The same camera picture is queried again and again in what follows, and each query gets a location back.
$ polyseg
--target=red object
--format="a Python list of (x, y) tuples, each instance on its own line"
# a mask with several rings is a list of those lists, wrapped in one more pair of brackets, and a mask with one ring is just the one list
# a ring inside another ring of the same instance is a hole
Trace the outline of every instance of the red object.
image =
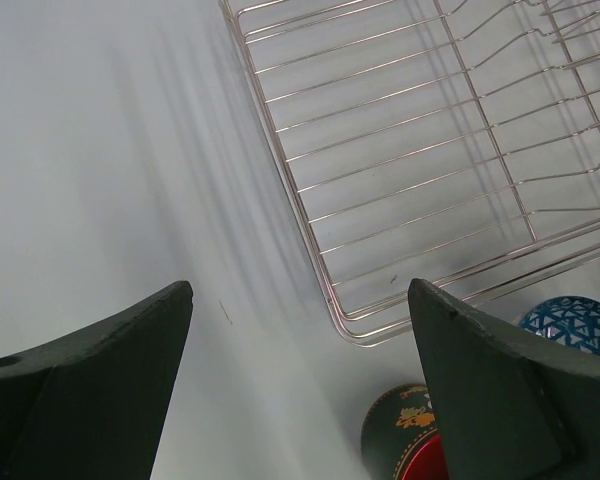
[(402, 480), (449, 480), (440, 435), (431, 437), (404, 471)]

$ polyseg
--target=white surface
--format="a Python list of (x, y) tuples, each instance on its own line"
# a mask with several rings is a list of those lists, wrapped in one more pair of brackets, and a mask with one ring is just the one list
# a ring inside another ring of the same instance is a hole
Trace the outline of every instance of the white surface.
[(421, 379), (413, 337), (331, 328), (253, 115), (213, 0), (0, 2), (0, 356), (185, 278), (153, 478), (365, 479), (362, 418)]

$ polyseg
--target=dark green object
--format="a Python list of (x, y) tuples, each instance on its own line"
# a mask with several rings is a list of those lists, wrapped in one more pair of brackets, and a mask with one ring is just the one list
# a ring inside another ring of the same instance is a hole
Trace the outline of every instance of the dark green object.
[(106, 320), (0, 358), (0, 479), (143, 480), (189, 323), (174, 283)]
[(423, 280), (409, 308), (451, 478), (600, 478), (600, 357)]
[(438, 434), (424, 385), (389, 390), (362, 425), (362, 461), (373, 479), (403, 478), (416, 453)]

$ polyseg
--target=wire rack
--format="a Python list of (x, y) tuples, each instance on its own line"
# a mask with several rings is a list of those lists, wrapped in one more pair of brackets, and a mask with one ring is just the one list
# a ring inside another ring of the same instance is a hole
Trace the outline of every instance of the wire rack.
[(600, 0), (221, 6), (346, 340), (600, 257)]

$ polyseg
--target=orange printed design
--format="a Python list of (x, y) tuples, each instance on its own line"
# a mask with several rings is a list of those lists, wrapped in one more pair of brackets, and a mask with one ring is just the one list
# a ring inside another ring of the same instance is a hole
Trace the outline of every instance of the orange printed design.
[(427, 427), (435, 421), (433, 413), (427, 412), (427, 407), (403, 408), (400, 411), (400, 418), (396, 422), (397, 427)]
[(426, 392), (426, 391), (428, 391), (428, 390), (427, 390), (427, 387), (425, 387), (425, 386), (419, 386), (419, 385), (416, 385), (415, 387), (411, 387), (411, 388), (410, 388), (409, 390), (407, 390), (406, 392), (401, 392), (401, 393), (400, 393), (400, 398), (401, 398), (402, 400), (406, 400), (406, 399), (409, 397), (409, 395), (411, 395), (412, 393), (417, 393), (417, 392)]

